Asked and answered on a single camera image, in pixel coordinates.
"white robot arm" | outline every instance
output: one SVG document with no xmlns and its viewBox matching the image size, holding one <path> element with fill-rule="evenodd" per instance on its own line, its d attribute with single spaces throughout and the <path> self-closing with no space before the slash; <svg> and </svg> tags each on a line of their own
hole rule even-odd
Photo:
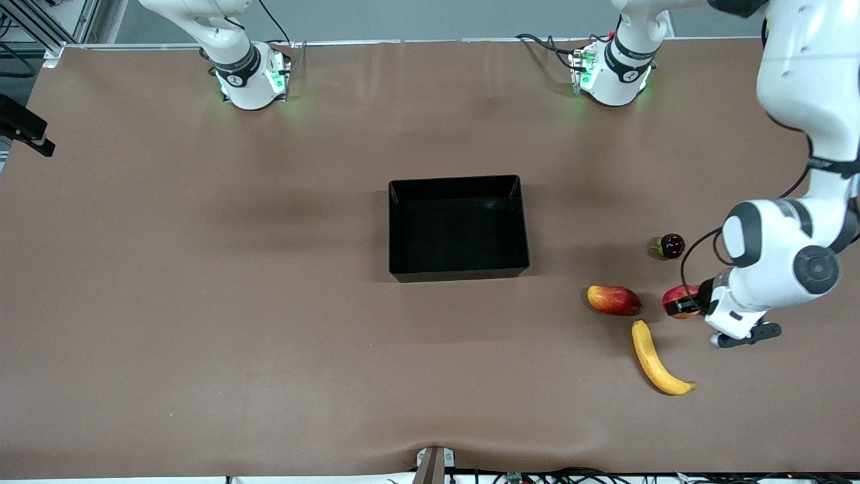
<svg viewBox="0 0 860 484">
<path fill-rule="evenodd" d="M 623 106 L 645 89 L 651 61 L 669 32 L 668 10 L 705 0 L 611 0 L 621 12 L 615 34 L 571 56 L 574 87 L 608 106 Z"/>
<path fill-rule="evenodd" d="M 263 42 L 251 42 L 234 16 L 251 0 L 139 0 L 198 41 L 221 90 L 238 108 L 261 109 L 286 95 L 289 62 Z"/>
<path fill-rule="evenodd" d="M 725 220 L 734 267 L 700 293 L 705 321 L 722 333 L 711 342 L 721 347 L 754 339 L 768 311 L 830 292 L 837 254 L 857 233 L 860 1 L 770 0 L 766 8 L 758 98 L 775 122 L 808 136 L 809 190 L 742 202 Z"/>
</svg>

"table surface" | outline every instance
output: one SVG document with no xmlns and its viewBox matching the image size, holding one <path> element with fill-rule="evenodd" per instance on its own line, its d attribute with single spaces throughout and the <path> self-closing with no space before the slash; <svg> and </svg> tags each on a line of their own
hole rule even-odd
<svg viewBox="0 0 860 484">
<path fill-rule="evenodd" d="M 67 49 L 29 107 L 53 158 L 0 177 L 0 477 L 396 472 L 460 467 L 857 470 L 860 326 L 849 249 L 833 293 L 732 350 L 661 314 L 692 241 L 802 171 L 805 139 L 755 100 L 755 40 L 678 40 L 628 107 L 570 93 L 517 43 L 307 51 L 291 96 L 220 102 L 196 52 Z M 389 180 L 520 175 L 531 268 L 401 284 Z M 709 248 L 689 278 L 713 276 Z M 638 292 L 666 366 L 645 379 Z"/>
</svg>

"black rectangular container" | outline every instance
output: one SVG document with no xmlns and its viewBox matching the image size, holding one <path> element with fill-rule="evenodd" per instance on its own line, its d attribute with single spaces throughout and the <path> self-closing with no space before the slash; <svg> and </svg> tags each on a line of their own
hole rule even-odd
<svg viewBox="0 0 860 484">
<path fill-rule="evenodd" d="M 516 277 L 529 266 L 519 177 L 388 184 L 389 271 L 400 282 Z"/>
</svg>

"red apple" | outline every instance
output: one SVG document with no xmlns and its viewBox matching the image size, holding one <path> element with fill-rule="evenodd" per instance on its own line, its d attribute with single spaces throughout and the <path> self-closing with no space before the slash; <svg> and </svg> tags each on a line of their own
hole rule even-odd
<svg viewBox="0 0 860 484">
<path fill-rule="evenodd" d="M 698 288 L 695 286 L 687 285 L 687 289 L 690 290 L 690 295 L 695 296 L 698 294 Z M 687 297 L 687 291 L 684 290 L 684 285 L 676 286 L 674 288 L 669 289 L 663 295 L 663 309 L 666 310 L 666 314 L 672 316 L 676 320 L 686 320 L 687 318 L 691 318 L 696 314 L 699 314 L 699 311 L 693 307 L 690 310 L 688 307 L 686 310 L 679 307 L 680 302 L 687 302 L 689 298 Z"/>
<path fill-rule="evenodd" d="M 642 309 L 639 296 L 623 286 L 592 286 L 588 288 L 588 303 L 614 316 L 635 316 Z"/>
</svg>

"yellow banana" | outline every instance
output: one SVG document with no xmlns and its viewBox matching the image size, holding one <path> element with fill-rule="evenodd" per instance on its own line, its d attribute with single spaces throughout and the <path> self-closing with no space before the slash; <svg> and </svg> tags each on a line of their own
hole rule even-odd
<svg viewBox="0 0 860 484">
<path fill-rule="evenodd" d="M 696 382 L 684 382 L 672 376 L 660 362 L 657 350 L 654 348 L 654 340 L 651 339 L 651 330 L 643 320 L 633 323 L 633 347 L 639 357 L 639 364 L 645 375 L 651 382 L 663 392 L 670 395 L 683 395 L 698 387 Z"/>
</svg>

